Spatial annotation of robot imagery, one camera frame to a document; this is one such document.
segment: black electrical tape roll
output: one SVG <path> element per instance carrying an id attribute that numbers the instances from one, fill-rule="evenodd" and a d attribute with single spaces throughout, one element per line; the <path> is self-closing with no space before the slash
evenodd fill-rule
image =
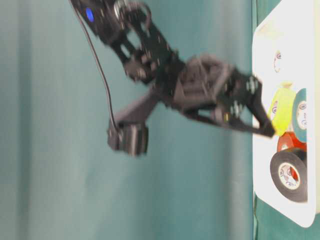
<path id="1" fill-rule="evenodd" d="M 277 152 L 270 163 L 274 185 L 287 199 L 294 202 L 308 200 L 307 153 L 297 147 Z"/>

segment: green table surface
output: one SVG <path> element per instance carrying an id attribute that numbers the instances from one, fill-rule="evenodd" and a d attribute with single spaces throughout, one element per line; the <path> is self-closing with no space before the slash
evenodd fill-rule
<path id="1" fill-rule="evenodd" d="M 252 0 L 252 29 L 268 16 L 280 0 Z M 320 216 L 315 217 L 309 228 L 303 228 L 260 200 L 255 203 L 258 240 L 315 240 L 320 239 Z"/>

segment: tape core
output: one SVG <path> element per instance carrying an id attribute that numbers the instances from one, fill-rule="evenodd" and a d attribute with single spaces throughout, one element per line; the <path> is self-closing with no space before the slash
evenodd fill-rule
<path id="1" fill-rule="evenodd" d="M 301 180 L 298 170 L 291 163 L 284 162 L 279 166 L 278 176 L 281 183 L 290 190 L 299 188 Z"/>

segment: roll of tape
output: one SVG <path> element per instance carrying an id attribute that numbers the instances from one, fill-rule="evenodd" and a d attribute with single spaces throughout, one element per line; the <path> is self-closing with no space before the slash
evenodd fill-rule
<path id="1" fill-rule="evenodd" d="M 292 131 L 289 131 L 289 132 L 286 132 L 281 137 L 279 137 L 276 151 L 280 152 L 282 150 L 291 149 L 291 148 L 299 148 L 306 152 L 307 144 L 299 141 L 295 133 Z"/>
<path id="2" fill-rule="evenodd" d="M 277 152 L 270 163 L 270 173 L 275 187 L 294 202 L 308 200 L 307 153 L 298 148 Z"/>
<path id="3" fill-rule="evenodd" d="M 301 89 L 295 96 L 292 109 L 293 131 L 300 142 L 307 142 L 307 90 Z"/>
<path id="4" fill-rule="evenodd" d="M 285 87 L 279 88 L 273 97 L 268 116 L 278 136 L 282 136 L 291 123 L 295 97 L 296 93 Z"/>

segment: white surface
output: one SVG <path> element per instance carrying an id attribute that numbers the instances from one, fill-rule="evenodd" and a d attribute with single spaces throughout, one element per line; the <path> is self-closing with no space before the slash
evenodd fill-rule
<path id="1" fill-rule="evenodd" d="M 316 42 L 319 43 L 315 15 L 320 14 L 320 0 L 282 0 L 270 15 L 258 26 L 253 36 L 253 74 L 262 81 L 262 104 L 268 110 L 277 88 L 283 82 L 292 82 L 296 93 L 307 89 L 307 176 L 308 201 L 296 203 L 285 198 L 275 187 L 270 162 L 277 151 L 278 136 L 272 139 L 253 136 L 253 187 L 257 196 L 302 227 L 309 227 L 316 213 L 320 212 L 317 193 L 320 177 L 316 178 L 319 158 L 316 149 L 316 101 L 319 89 L 319 72 L 316 70 Z M 275 61 L 277 54 L 281 60 Z"/>

